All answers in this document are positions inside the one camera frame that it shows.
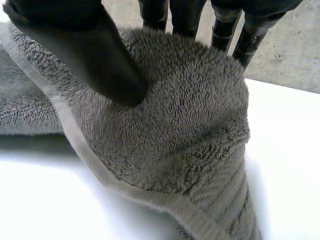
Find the white table surface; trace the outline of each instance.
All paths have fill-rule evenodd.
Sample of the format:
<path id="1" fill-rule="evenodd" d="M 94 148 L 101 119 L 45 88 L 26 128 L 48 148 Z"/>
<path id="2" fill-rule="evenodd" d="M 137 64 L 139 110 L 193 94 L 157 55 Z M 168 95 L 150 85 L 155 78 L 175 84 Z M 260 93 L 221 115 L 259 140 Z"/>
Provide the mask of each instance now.
<path id="1" fill-rule="evenodd" d="M 264 239 L 319 240 L 320 95 L 246 81 Z M 63 137 L 0 137 L 0 240 L 174 240 L 174 227 L 103 187 Z"/>

